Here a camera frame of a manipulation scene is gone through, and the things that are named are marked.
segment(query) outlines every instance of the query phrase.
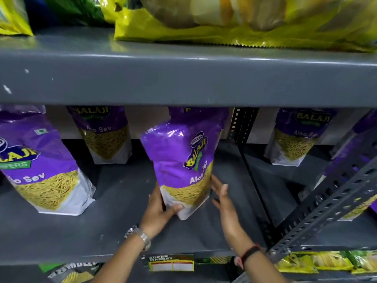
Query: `snack packet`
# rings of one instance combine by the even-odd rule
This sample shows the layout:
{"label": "snack packet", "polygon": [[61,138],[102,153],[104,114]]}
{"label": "snack packet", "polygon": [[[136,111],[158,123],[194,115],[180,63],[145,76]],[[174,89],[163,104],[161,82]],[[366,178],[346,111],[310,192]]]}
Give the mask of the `snack packet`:
{"label": "snack packet", "polygon": [[298,167],[336,114],[336,109],[280,108],[264,157],[273,165]]}
{"label": "snack packet", "polygon": [[0,135],[0,170],[39,213],[79,215],[94,201],[44,107],[0,105]]}
{"label": "snack packet", "polygon": [[214,152],[227,116],[228,108],[178,114],[140,138],[153,161],[165,205],[184,206],[178,212],[181,220],[208,199]]}
{"label": "snack packet", "polygon": [[115,39],[370,51],[377,0],[127,0]]}
{"label": "snack packet", "polygon": [[95,164],[125,164],[132,155],[123,106],[67,106]]}
{"label": "snack packet", "polygon": [[377,251],[346,251],[347,257],[355,266],[352,274],[377,272]]}
{"label": "snack packet", "polygon": [[309,255],[294,252],[276,263],[275,267],[285,273],[319,273]]}
{"label": "snack packet", "polygon": [[332,148],[330,151],[331,159],[333,160],[338,157],[355,136],[369,130],[376,124],[377,109],[370,109]]}
{"label": "snack packet", "polygon": [[369,200],[363,202],[354,210],[350,211],[348,214],[343,216],[339,221],[352,221],[357,218],[360,214],[362,214],[374,201],[377,200],[377,194],[371,197]]}
{"label": "snack packet", "polygon": [[314,266],[318,270],[351,270],[353,268],[345,252],[326,251],[310,252],[310,254]]}
{"label": "snack packet", "polygon": [[91,281],[100,270],[102,263],[69,263],[49,271],[43,283],[84,283]]}
{"label": "snack packet", "polygon": [[114,24],[125,0],[25,0],[38,26]]}
{"label": "snack packet", "polygon": [[29,35],[29,26],[23,0],[0,0],[0,35]]}

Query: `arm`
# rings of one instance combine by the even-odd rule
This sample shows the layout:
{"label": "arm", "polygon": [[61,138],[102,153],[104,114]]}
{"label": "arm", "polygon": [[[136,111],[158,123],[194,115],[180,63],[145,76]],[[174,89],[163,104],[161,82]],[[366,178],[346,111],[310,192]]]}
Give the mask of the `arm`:
{"label": "arm", "polygon": [[[228,196],[228,185],[223,185],[212,175],[212,189],[219,196],[219,201],[212,199],[219,209],[221,225],[229,246],[242,257],[255,244],[241,227],[236,209]],[[258,251],[248,257],[245,270],[253,283],[288,283],[284,276],[275,268],[262,252]]]}
{"label": "arm", "polygon": [[[175,204],[171,209],[163,211],[163,202],[158,183],[149,196],[148,207],[141,219],[139,228],[145,232],[150,240],[154,238],[169,219],[183,207]],[[144,248],[144,241],[137,234],[131,234],[118,248],[115,255],[106,262],[92,283],[125,283],[134,263]]]}

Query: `green packet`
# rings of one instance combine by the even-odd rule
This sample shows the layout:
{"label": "green packet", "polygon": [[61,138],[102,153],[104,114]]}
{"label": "green packet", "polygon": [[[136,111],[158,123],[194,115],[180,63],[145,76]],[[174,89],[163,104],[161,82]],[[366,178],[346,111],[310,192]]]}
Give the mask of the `green packet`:
{"label": "green packet", "polygon": [[355,266],[352,274],[377,272],[377,251],[354,250],[345,253]]}

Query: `yellow sev noodles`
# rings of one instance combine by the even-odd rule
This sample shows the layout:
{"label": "yellow sev noodles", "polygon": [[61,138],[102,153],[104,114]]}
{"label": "yellow sev noodles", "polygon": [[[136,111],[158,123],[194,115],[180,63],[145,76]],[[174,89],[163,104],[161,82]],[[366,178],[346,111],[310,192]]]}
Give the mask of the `yellow sev noodles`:
{"label": "yellow sev noodles", "polygon": [[79,131],[89,149],[105,160],[112,159],[128,137],[128,125],[120,130],[102,134],[82,129]]}
{"label": "yellow sev noodles", "polygon": [[289,161],[295,161],[306,155],[315,143],[315,139],[287,135],[278,129],[275,129],[275,140]]}
{"label": "yellow sev noodles", "polygon": [[78,184],[78,171],[61,173],[38,183],[16,185],[19,194],[35,206],[57,210]]}
{"label": "yellow sev noodles", "polygon": [[211,180],[212,162],[209,163],[207,170],[205,171],[203,178],[188,187],[176,188],[161,186],[164,188],[173,198],[179,200],[185,204],[195,205],[201,203],[205,198]]}

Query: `white packet bottom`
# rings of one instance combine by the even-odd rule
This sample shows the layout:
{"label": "white packet bottom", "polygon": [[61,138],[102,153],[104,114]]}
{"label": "white packet bottom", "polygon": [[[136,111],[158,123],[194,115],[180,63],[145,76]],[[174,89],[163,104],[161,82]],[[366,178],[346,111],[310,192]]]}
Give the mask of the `white packet bottom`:
{"label": "white packet bottom", "polygon": [[306,154],[294,161],[288,160],[284,156],[284,151],[281,148],[280,144],[275,140],[275,129],[273,130],[264,152],[264,157],[269,159],[272,165],[298,167],[304,160],[305,156]]}
{"label": "white packet bottom", "polygon": [[178,217],[180,220],[186,220],[191,214],[193,214],[210,196],[211,189],[208,189],[206,196],[204,197],[203,201],[195,204],[190,205],[186,204],[182,201],[176,200],[173,198],[164,188],[160,187],[161,195],[163,196],[164,204],[166,208],[171,208],[174,204],[181,204],[183,205],[183,209],[178,212]]}
{"label": "white packet bottom", "polygon": [[90,147],[88,147],[89,152],[92,155],[93,162],[95,164],[125,164],[128,159],[132,156],[132,145],[131,145],[131,136],[128,132],[127,139],[119,151],[116,153],[114,157],[111,159],[104,159],[98,156],[95,152],[93,152]]}
{"label": "white packet bottom", "polygon": [[80,169],[78,171],[78,183],[69,193],[69,196],[60,204],[57,210],[49,210],[35,207],[40,214],[59,214],[59,215],[80,215],[84,210],[95,200],[92,198],[96,190],[92,182],[82,173]]}

